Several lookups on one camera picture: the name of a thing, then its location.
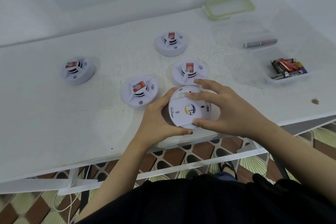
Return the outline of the green-rimmed clear container lid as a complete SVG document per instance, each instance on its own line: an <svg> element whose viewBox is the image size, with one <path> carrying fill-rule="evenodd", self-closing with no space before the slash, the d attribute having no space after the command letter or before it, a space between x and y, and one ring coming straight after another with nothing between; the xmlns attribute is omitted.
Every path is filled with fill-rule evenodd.
<svg viewBox="0 0 336 224"><path fill-rule="evenodd" d="M253 11L255 5L250 0L207 0L202 9L209 20L221 21L235 14Z"/></svg>

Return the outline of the silver pen-shaped tool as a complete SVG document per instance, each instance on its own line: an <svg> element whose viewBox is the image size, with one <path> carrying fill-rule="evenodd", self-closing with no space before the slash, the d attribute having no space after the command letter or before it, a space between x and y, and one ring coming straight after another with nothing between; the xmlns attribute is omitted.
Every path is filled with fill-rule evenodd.
<svg viewBox="0 0 336 224"><path fill-rule="evenodd" d="M277 39L267 39L267 40L261 40L261 41L253 41L243 44L243 48L256 48L256 47L263 47L268 45L273 45L278 42Z"/></svg>

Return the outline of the white upturned smoke detector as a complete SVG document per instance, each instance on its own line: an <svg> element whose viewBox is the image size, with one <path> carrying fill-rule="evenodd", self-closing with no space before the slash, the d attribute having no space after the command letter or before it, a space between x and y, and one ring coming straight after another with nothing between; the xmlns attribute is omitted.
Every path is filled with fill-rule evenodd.
<svg viewBox="0 0 336 224"><path fill-rule="evenodd" d="M187 97L187 93L200 92L203 90L195 86L177 87L161 111L166 122L176 127L195 129L194 121L196 119L209 120L212 114L211 103Z"/></svg>

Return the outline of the pile of assorted batteries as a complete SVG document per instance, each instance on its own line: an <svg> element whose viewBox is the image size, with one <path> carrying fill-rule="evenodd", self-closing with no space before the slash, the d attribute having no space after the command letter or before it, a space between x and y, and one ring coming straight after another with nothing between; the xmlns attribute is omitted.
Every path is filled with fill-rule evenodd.
<svg viewBox="0 0 336 224"><path fill-rule="evenodd" d="M304 65L301 62L297 61L295 58L280 58L277 60L273 60L271 61L271 66L276 72L275 75L270 76L270 79L274 81L283 80L308 73Z"/></svg>

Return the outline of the person's left forearm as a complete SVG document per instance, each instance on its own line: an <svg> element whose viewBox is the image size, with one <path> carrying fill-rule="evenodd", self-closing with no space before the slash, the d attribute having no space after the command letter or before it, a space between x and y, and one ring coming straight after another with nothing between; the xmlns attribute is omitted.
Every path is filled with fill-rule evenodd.
<svg viewBox="0 0 336 224"><path fill-rule="evenodd" d="M143 135L132 139L107 179L79 214L76 223L133 189L140 165L154 144L156 142L152 138Z"/></svg>

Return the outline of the person's black clothing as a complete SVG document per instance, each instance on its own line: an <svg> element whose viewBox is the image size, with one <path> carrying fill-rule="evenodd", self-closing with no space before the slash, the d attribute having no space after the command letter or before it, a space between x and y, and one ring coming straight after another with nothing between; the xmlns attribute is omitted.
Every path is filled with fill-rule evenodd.
<svg viewBox="0 0 336 224"><path fill-rule="evenodd" d="M146 181L78 224L336 224L336 207L317 192L293 180L252 178Z"/></svg>

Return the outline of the person's foot in black sandal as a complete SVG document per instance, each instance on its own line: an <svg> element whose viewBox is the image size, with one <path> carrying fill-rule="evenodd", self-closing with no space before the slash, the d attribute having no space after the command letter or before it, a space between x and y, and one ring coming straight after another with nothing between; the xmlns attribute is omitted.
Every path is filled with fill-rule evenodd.
<svg viewBox="0 0 336 224"><path fill-rule="evenodd" d="M219 180L237 182L237 173L231 161L218 163L219 172L214 174Z"/></svg>

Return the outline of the person's right hand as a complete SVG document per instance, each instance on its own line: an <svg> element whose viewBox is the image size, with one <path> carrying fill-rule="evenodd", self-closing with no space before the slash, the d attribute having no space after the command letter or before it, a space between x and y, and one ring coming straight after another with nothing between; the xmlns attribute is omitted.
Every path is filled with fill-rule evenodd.
<svg viewBox="0 0 336 224"><path fill-rule="evenodd" d="M192 100L204 100L219 108L217 120L223 123L223 129L210 131L260 140L264 134L277 127L230 87L226 92L203 91L188 93L187 97Z"/></svg>

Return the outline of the person's right forearm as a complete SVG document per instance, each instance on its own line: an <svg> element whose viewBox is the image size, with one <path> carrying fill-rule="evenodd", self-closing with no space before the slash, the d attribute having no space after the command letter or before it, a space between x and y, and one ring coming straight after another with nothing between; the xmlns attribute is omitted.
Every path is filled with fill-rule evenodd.
<svg viewBox="0 0 336 224"><path fill-rule="evenodd" d="M301 184L336 206L336 160L272 122L257 133L254 141L278 158Z"/></svg>

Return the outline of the clear plastic container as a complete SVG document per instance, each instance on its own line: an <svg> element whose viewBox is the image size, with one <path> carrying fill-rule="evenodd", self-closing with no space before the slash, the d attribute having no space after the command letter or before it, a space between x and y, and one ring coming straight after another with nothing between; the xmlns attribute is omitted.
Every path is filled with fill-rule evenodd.
<svg viewBox="0 0 336 224"><path fill-rule="evenodd" d="M222 50L230 47L237 61L225 62L229 69L256 84L287 86L295 82L326 82L336 79L336 45L316 30L284 0L251 0L255 10L213 22L214 40ZM244 43L277 39L273 45L243 48ZM307 74L271 80L276 72L271 61L295 58Z"/></svg>

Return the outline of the person's left hand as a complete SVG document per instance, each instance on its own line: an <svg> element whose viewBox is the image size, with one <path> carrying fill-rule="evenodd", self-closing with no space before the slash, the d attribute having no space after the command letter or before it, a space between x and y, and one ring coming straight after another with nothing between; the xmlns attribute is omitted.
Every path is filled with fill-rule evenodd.
<svg viewBox="0 0 336 224"><path fill-rule="evenodd" d="M153 145L172 137L164 134L164 125L168 123L163 118L161 111L176 88L171 88L165 95L146 106L141 124L132 139L132 142L141 149L149 150Z"/></svg>

